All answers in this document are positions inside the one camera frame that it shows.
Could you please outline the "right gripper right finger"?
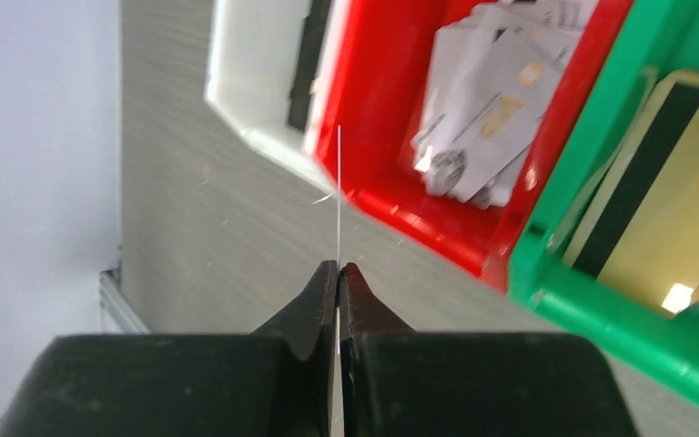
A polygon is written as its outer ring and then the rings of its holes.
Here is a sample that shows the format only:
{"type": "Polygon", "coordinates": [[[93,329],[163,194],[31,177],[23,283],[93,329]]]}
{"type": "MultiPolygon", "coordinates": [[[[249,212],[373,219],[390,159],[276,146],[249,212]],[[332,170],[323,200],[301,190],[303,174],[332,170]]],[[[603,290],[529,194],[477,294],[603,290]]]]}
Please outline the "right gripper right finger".
{"type": "Polygon", "coordinates": [[[348,436],[634,436],[604,355],[562,332],[424,332],[339,274],[348,436]]]}

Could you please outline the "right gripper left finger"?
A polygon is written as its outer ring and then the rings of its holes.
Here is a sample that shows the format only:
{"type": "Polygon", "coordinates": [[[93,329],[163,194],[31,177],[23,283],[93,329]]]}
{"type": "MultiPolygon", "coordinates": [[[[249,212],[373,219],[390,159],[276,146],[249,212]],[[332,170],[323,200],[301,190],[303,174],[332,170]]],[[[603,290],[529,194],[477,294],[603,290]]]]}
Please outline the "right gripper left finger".
{"type": "Polygon", "coordinates": [[[339,270],[249,334],[53,340],[11,401],[2,436],[327,436],[339,270]]]}

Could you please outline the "thin white card edge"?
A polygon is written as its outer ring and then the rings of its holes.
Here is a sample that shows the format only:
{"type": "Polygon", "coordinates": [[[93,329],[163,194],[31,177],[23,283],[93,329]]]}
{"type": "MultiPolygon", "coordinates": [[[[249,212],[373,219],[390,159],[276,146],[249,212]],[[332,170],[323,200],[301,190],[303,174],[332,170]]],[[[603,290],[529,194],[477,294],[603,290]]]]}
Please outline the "thin white card edge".
{"type": "MultiPolygon", "coordinates": [[[[341,214],[342,214],[342,128],[337,125],[337,188],[336,188],[336,250],[337,250],[337,266],[341,269],[341,214]]],[[[335,362],[334,362],[334,381],[333,389],[336,395],[336,404],[332,406],[333,423],[332,436],[344,435],[344,419],[343,419],[343,394],[342,394],[342,376],[341,376],[341,359],[340,359],[340,314],[339,308],[336,308],[336,327],[335,327],[335,362]]]]}

